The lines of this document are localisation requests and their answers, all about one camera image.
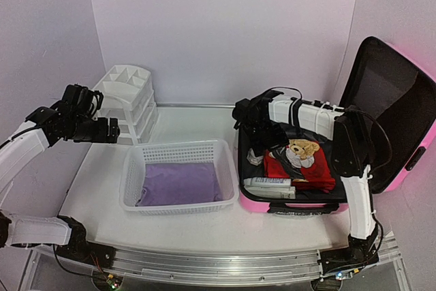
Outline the red bear print shirt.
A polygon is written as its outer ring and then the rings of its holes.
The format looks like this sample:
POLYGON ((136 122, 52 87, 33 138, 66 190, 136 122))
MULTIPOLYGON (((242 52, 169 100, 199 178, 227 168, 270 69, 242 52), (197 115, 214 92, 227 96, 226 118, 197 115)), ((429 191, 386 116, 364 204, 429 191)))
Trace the red bear print shirt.
POLYGON ((328 193, 336 187, 321 145, 312 140, 290 139, 285 147, 266 151, 264 172, 268 178, 290 179, 298 191, 328 193))

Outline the white perforated plastic basket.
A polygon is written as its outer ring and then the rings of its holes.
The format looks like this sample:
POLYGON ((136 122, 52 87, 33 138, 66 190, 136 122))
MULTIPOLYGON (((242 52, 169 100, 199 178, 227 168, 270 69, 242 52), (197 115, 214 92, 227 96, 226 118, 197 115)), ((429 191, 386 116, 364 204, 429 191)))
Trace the white perforated plastic basket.
POLYGON ((119 185, 127 213, 210 213, 238 200, 238 175, 222 139, 148 143, 129 148, 119 185))

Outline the purple cloth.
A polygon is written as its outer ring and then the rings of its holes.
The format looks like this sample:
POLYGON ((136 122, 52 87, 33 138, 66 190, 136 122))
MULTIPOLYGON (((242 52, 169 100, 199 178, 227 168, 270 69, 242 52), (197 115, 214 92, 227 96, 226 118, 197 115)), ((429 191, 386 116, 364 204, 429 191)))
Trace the purple cloth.
POLYGON ((212 163, 160 163, 145 166, 136 206, 201 204, 223 200, 212 163))

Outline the pink cartoon hard-shell suitcase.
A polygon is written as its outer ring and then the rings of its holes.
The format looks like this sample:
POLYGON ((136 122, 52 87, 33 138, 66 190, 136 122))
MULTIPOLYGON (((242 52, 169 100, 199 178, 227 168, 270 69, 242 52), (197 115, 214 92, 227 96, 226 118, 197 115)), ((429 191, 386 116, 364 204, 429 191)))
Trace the pink cartoon hard-shell suitcase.
MULTIPOLYGON (((303 98, 297 89, 287 96, 303 98)), ((435 79, 373 36, 361 43, 339 104, 329 105, 366 114, 372 194, 395 189, 435 138, 435 79)))

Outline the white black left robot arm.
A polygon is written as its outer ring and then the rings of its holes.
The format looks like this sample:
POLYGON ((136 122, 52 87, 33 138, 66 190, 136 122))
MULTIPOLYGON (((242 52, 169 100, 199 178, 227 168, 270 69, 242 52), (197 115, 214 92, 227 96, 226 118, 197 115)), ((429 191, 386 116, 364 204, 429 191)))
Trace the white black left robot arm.
POLYGON ((67 85, 49 107, 30 113, 1 144, 1 246, 65 249, 78 262, 91 256, 86 228, 76 219, 57 216, 63 178, 72 165, 63 165, 45 152, 59 141, 114 144, 117 119, 98 117, 104 95, 80 85, 67 85))

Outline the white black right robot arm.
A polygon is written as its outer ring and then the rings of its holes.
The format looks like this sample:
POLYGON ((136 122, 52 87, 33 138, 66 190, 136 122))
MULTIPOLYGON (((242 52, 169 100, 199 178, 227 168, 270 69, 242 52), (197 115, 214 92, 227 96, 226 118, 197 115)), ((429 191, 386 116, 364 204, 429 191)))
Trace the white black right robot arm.
POLYGON ((377 262, 383 229, 369 188, 373 150, 366 114, 272 88, 238 101, 232 116, 242 206, 254 213, 309 216, 346 204, 347 246, 322 251, 323 270, 377 262))

